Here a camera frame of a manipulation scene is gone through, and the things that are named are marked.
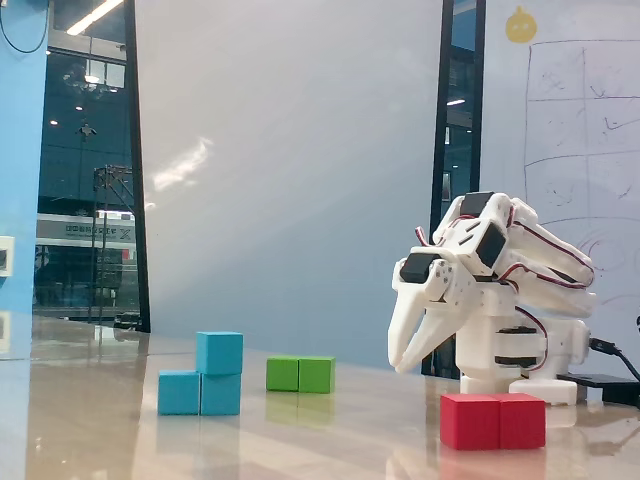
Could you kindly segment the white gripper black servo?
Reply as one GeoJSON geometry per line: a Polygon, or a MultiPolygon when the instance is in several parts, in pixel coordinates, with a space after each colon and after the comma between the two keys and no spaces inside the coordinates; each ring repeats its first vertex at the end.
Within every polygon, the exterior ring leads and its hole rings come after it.
{"type": "Polygon", "coordinates": [[[413,247],[394,267],[396,304],[388,328],[388,360],[397,373],[416,367],[468,320],[464,310],[425,310],[428,303],[460,308],[476,300],[476,281],[459,258],[440,247],[413,247]]]}

